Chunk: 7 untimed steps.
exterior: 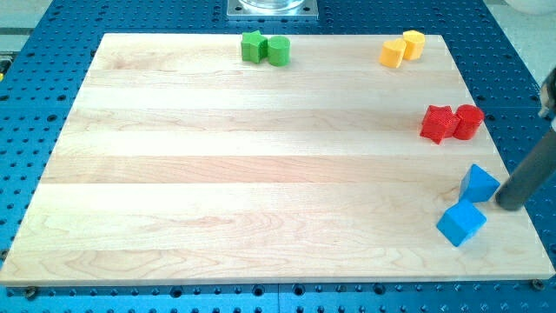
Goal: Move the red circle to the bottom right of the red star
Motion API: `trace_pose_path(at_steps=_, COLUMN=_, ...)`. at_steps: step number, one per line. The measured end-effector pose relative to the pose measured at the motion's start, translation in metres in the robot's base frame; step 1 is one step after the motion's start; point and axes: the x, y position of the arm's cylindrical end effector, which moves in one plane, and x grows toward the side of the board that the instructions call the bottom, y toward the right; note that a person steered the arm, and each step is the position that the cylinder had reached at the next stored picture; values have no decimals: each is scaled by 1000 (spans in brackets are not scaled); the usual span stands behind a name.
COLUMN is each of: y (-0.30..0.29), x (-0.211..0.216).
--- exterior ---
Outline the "robot arm end piece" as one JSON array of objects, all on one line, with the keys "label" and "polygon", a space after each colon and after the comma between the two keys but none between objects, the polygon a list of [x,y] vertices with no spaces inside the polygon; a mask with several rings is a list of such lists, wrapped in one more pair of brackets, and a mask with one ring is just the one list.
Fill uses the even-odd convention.
[{"label": "robot arm end piece", "polygon": [[555,112],[555,69],[546,76],[539,88],[540,109],[538,116],[545,118]]}]

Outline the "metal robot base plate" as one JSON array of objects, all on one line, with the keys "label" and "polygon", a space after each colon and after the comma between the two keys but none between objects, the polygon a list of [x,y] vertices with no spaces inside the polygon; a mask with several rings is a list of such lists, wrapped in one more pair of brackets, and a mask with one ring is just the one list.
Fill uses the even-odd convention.
[{"label": "metal robot base plate", "polygon": [[228,20],[317,20],[319,16],[316,0],[227,0]]}]

